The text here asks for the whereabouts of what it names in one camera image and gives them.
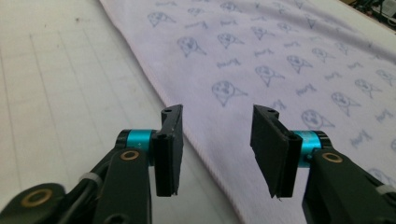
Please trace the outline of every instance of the white fabric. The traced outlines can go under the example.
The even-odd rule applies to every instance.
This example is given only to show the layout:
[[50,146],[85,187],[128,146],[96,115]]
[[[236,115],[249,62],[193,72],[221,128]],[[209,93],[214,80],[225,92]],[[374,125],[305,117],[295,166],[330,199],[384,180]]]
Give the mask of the white fabric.
[[308,170],[271,199],[249,146],[253,104],[395,186],[396,54],[305,0],[101,0],[244,223],[305,223]]

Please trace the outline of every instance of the cartoon print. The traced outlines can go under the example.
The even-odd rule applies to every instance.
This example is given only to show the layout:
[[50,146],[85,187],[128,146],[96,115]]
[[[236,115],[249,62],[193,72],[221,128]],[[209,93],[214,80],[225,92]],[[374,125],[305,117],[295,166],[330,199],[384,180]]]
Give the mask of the cartoon print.
[[153,13],[149,14],[148,20],[152,24],[152,27],[156,27],[161,22],[175,23],[175,21],[172,20],[172,18],[170,18],[163,12],[153,12]]
[[291,43],[284,44],[283,46],[284,46],[285,48],[291,48],[291,47],[300,47],[301,45],[300,45],[299,42],[293,41],[293,42],[291,42]]
[[312,49],[312,53],[314,53],[323,63],[326,63],[326,59],[328,58],[335,59],[334,56],[324,51],[323,49],[314,48]]
[[285,77],[265,65],[256,67],[256,74],[262,78],[267,87],[270,87],[271,79],[273,78],[285,79]]
[[264,16],[251,18],[250,20],[251,20],[251,21],[267,21],[267,19],[265,19]]
[[382,172],[378,169],[375,169],[375,168],[370,169],[367,172],[370,173],[370,175],[375,177],[377,180],[381,181],[384,185],[391,185],[394,188],[396,188],[396,181],[394,179],[390,178],[389,176],[385,175],[384,172]]
[[321,116],[317,111],[309,109],[301,115],[303,122],[310,130],[320,130],[324,127],[334,127],[326,118]]
[[212,86],[212,92],[216,95],[216,98],[221,102],[222,106],[226,106],[227,102],[235,96],[248,95],[245,92],[237,89],[229,81],[220,81]]
[[177,4],[175,2],[165,2],[165,3],[155,3],[155,6],[157,7],[165,7],[165,6],[171,6],[171,7],[176,7]]
[[221,26],[226,26],[226,25],[238,25],[238,22],[236,20],[233,21],[220,21]]
[[237,6],[236,4],[232,3],[232,2],[227,2],[227,3],[223,3],[220,5],[220,7],[226,11],[226,12],[242,12]]
[[301,9],[304,5],[304,1],[303,0],[294,0],[297,8]]
[[384,71],[384,70],[382,70],[382,69],[376,70],[376,73],[377,73],[382,79],[384,79],[386,82],[388,82],[388,84],[389,84],[390,86],[393,86],[393,81],[396,82],[396,76],[394,76],[394,75],[391,74],[391,73],[388,73],[388,72],[386,72],[386,71]]
[[187,11],[194,17],[204,13],[204,10],[198,7],[191,7]]
[[241,65],[241,63],[238,61],[238,59],[234,58],[228,61],[227,63],[218,63],[218,68],[229,67],[231,65],[239,66]]
[[368,40],[367,47],[370,49],[373,47],[373,44],[374,44],[373,40]]
[[378,120],[378,122],[384,121],[384,119],[393,119],[394,115],[392,113],[390,113],[387,109],[383,110],[382,113],[378,116],[375,116],[376,120]]
[[309,27],[311,29],[314,29],[315,24],[317,23],[317,20],[314,19],[311,15],[305,14],[306,20],[308,21]]
[[224,46],[224,48],[228,48],[231,44],[245,44],[240,39],[236,38],[234,35],[230,34],[221,34],[218,35],[219,42]]
[[193,23],[193,24],[188,24],[188,25],[185,25],[184,28],[185,29],[190,29],[192,27],[200,27],[200,26],[202,28],[204,28],[205,30],[207,30],[207,28],[208,28],[205,21],[198,21],[198,22]]
[[277,100],[271,105],[271,108],[275,110],[285,110],[286,106],[283,104],[281,100]]
[[338,72],[333,72],[331,75],[325,76],[326,80],[334,79],[334,78],[342,78]]
[[392,143],[390,144],[390,148],[396,152],[396,138],[392,141]]
[[317,91],[317,89],[315,89],[315,87],[311,83],[309,83],[303,89],[296,90],[296,93],[298,96],[302,96],[309,91],[314,92],[314,91]]
[[370,57],[370,59],[371,60],[382,60],[381,57],[378,54],[373,55],[373,57]]
[[330,25],[335,25],[334,21],[331,19],[324,19],[324,21]]
[[381,91],[379,88],[375,87],[373,84],[367,82],[362,78],[356,79],[355,85],[359,89],[361,89],[364,92],[364,94],[370,96],[370,98],[372,99],[373,99],[373,94],[372,94],[373,91]]
[[286,24],[285,22],[280,22],[277,24],[277,27],[279,27],[280,30],[289,33],[291,31],[293,32],[298,32],[297,30],[293,29],[291,26],[289,26],[288,24]]
[[323,42],[323,38],[321,36],[313,36],[313,37],[310,37],[309,39],[313,42],[319,42],[319,43]]
[[361,63],[358,63],[358,62],[355,62],[353,64],[348,64],[347,65],[347,68],[349,68],[350,70],[353,70],[353,69],[355,69],[357,67],[363,67],[363,65],[361,65]]
[[279,14],[282,14],[283,12],[289,10],[287,7],[278,2],[274,2],[273,5],[277,7]]
[[270,49],[264,49],[262,51],[254,51],[254,56],[259,57],[263,54],[275,54],[273,51],[271,51]]
[[361,106],[341,92],[332,94],[332,100],[340,107],[340,109],[349,117],[349,108],[351,106]]
[[302,67],[312,67],[309,62],[295,55],[289,55],[288,62],[293,66],[294,70],[296,70],[298,74],[300,74]]
[[186,58],[189,57],[192,52],[206,55],[206,53],[198,46],[196,40],[192,37],[181,37],[177,41],[177,44],[180,46],[181,50],[183,50]]
[[345,55],[348,55],[348,53],[349,53],[349,51],[350,51],[349,46],[347,46],[347,45],[345,45],[345,44],[343,44],[343,43],[341,43],[341,42],[335,43],[335,46],[336,46],[341,52],[343,52]]
[[360,144],[364,144],[364,142],[369,142],[371,140],[373,140],[373,137],[366,131],[361,130],[358,137],[350,139],[350,145],[354,148],[358,148]]
[[262,37],[264,35],[275,36],[273,33],[270,33],[267,30],[262,29],[261,27],[258,27],[258,26],[252,26],[251,30],[253,31],[254,35],[257,36],[257,38],[259,40],[262,40]]

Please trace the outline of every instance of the screw hole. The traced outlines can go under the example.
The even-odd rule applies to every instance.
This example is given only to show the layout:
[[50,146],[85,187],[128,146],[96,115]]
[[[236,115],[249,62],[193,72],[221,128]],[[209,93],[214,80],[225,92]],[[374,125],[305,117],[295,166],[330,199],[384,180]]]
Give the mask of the screw hole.
[[51,189],[37,189],[33,192],[30,192],[28,195],[26,195],[22,201],[21,205],[23,207],[36,207],[42,203],[45,203],[50,199],[52,196],[52,190]]
[[323,153],[322,157],[326,161],[331,161],[331,162],[335,162],[335,163],[343,162],[343,159],[340,156],[338,156],[337,154],[331,153],[331,152]]
[[106,218],[105,224],[127,224],[129,223],[129,218],[124,214],[115,214]]
[[125,151],[120,155],[123,161],[132,161],[139,157],[139,152],[135,150]]

